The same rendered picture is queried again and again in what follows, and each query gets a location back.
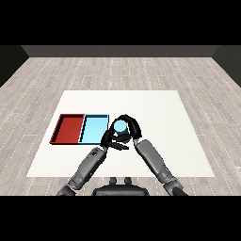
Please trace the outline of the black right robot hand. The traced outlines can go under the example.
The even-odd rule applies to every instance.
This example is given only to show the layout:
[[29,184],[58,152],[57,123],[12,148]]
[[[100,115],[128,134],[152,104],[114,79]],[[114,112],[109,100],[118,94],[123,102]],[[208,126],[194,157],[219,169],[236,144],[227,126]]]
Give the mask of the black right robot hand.
[[114,120],[114,122],[116,121],[125,121],[128,124],[129,133],[133,139],[138,139],[142,137],[139,124],[134,118],[128,115],[120,115],[118,118]]

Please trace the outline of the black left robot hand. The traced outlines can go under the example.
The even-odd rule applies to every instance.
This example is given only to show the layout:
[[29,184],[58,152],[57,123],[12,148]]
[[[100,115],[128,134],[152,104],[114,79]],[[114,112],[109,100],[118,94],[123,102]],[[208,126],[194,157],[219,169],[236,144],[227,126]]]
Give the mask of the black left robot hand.
[[116,150],[128,150],[128,147],[123,145],[122,142],[131,138],[130,134],[123,134],[120,136],[115,136],[114,126],[111,126],[108,130],[104,132],[101,139],[101,146],[103,148],[114,148]]

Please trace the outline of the blue can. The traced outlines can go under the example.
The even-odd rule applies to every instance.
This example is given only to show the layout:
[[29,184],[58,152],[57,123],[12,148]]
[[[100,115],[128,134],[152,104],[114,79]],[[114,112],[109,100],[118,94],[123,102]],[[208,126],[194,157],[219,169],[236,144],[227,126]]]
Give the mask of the blue can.
[[114,129],[115,129],[118,136],[128,134],[127,124],[124,120],[117,120],[114,123]]

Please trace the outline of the light blue shallow open box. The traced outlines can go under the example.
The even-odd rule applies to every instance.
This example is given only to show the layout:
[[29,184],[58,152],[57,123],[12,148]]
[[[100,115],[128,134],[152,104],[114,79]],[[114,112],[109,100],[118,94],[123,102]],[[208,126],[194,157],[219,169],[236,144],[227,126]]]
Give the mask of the light blue shallow open box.
[[81,127],[78,143],[80,145],[99,145],[108,129],[107,114],[87,114]]

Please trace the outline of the red shallow open box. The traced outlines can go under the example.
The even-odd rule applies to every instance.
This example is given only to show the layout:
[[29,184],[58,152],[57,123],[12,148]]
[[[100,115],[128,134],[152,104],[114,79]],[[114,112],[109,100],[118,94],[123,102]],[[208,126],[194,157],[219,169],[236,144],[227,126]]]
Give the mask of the red shallow open box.
[[61,114],[51,136],[52,145],[78,145],[84,114]]

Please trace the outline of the dark grey robot body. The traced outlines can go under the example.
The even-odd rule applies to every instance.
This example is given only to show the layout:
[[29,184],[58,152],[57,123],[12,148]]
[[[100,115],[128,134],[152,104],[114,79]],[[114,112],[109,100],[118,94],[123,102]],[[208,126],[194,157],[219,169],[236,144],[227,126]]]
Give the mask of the dark grey robot body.
[[124,184],[118,185],[117,178],[111,177],[109,184],[95,188],[92,196],[149,196],[146,188],[133,185],[130,177],[124,178]]

